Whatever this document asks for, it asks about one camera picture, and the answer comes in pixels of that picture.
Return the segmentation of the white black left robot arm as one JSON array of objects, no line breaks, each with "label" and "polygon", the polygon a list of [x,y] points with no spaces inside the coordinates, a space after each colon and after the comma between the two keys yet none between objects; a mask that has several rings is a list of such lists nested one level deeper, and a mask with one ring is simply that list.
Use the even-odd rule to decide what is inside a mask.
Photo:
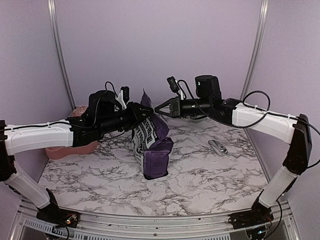
[{"label": "white black left robot arm", "polygon": [[78,117],[34,125],[7,125],[0,122],[0,180],[29,199],[37,208],[37,218],[58,223],[77,212],[59,208],[54,194],[40,187],[15,162],[15,154],[51,147],[82,147],[101,140],[105,134],[128,132],[153,113],[151,107],[129,101],[129,88],[119,94],[99,90],[88,99],[88,108]]}]

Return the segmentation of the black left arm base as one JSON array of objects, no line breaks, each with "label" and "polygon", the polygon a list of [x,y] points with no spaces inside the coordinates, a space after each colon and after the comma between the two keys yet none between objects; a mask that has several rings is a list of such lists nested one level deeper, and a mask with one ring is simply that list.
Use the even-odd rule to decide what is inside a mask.
[{"label": "black left arm base", "polygon": [[66,209],[59,209],[58,212],[53,213],[38,211],[36,218],[52,224],[76,228],[80,220],[80,213]]}]

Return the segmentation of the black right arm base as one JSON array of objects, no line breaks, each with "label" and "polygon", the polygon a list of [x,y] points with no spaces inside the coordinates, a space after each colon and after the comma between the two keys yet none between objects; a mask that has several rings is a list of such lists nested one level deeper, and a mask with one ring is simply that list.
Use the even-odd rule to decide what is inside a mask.
[{"label": "black right arm base", "polygon": [[228,223],[232,224],[234,230],[261,225],[274,220],[274,216],[270,211],[262,212],[252,209],[235,212],[228,215],[228,217]]}]

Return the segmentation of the purple puppy food bag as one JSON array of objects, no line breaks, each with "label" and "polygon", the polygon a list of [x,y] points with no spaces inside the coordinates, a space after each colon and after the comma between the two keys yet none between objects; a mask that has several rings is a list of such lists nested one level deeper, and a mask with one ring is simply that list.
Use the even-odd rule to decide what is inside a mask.
[{"label": "purple puppy food bag", "polygon": [[168,137],[169,131],[167,123],[152,113],[131,132],[131,148],[147,180],[168,175],[174,145]]}]

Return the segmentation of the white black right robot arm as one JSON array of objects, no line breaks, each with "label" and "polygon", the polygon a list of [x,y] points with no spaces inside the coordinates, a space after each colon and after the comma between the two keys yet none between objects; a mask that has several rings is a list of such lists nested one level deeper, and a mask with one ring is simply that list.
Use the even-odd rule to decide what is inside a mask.
[{"label": "white black right robot arm", "polygon": [[289,144],[289,150],[272,180],[262,190],[250,210],[230,215],[230,221],[258,224],[271,213],[271,207],[309,167],[312,150],[310,123],[304,114],[291,116],[262,109],[244,99],[222,98],[216,76],[195,77],[196,95],[189,99],[173,97],[158,105],[155,112],[170,118],[205,116],[225,126],[253,129]]}]

